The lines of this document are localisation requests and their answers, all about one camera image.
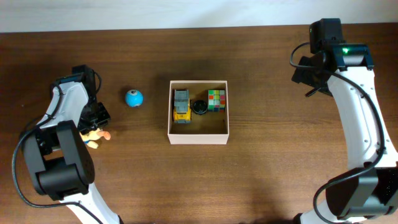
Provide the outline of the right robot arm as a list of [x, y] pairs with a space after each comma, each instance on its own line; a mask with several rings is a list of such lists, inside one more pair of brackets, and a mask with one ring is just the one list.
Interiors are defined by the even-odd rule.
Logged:
[[397, 210], [397, 151], [389, 137], [374, 84], [374, 63], [365, 44], [349, 44], [339, 19], [309, 27], [310, 57], [295, 64], [292, 80], [312, 93], [334, 98], [348, 155], [348, 171], [330, 179], [313, 209], [294, 217], [298, 224], [360, 223]]

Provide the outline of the yellow grey toy truck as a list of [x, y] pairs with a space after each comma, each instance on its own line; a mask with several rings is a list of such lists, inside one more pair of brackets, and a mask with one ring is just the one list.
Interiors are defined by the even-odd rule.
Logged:
[[188, 90], [174, 91], [174, 123], [188, 124], [191, 122], [192, 111], [190, 108], [190, 98]]

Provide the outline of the black round disc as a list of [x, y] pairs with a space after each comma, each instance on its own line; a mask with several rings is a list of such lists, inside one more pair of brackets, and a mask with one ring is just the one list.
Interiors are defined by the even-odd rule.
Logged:
[[204, 100], [196, 100], [192, 104], [192, 110], [197, 115], [203, 115], [207, 112], [208, 105], [207, 105], [206, 101], [204, 101]]

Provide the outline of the colourful puzzle cube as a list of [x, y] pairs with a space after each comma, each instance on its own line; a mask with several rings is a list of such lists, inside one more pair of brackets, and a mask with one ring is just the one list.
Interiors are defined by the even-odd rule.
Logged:
[[226, 91], [208, 90], [208, 111], [223, 113], [226, 109]]

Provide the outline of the blue toy ball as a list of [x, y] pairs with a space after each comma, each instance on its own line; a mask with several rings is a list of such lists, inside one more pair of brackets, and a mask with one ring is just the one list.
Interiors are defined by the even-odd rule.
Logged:
[[144, 96], [139, 90], [129, 90], [125, 95], [125, 102], [130, 107], [138, 107], [143, 104]]

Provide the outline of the yellow plush toy animal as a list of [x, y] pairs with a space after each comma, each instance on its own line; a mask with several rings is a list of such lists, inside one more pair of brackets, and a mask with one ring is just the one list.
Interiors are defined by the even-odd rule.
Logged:
[[99, 144], [96, 143], [97, 140], [101, 138], [105, 138], [105, 140], [109, 141], [111, 139], [111, 134], [107, 131], [103, 131], [102, 129], [98, 128], [94, 131], [90, 131], [87, 134], [80, 133], [81, 139], [83, 142], [90, 148], [97, 149]]

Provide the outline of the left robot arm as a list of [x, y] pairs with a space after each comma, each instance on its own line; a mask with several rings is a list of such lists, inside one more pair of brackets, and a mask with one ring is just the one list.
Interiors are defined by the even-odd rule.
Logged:
[[108, 134], [110, 115], [97, 100], [101, 77], [87, 65], [51, 84], [52, 100], [43, 118], [25, 131], [16, 146], [22, 151], [32, 184], [52, 204], [68, 207], [82, 223], [122, 223], [99, 193], [87, 141]]

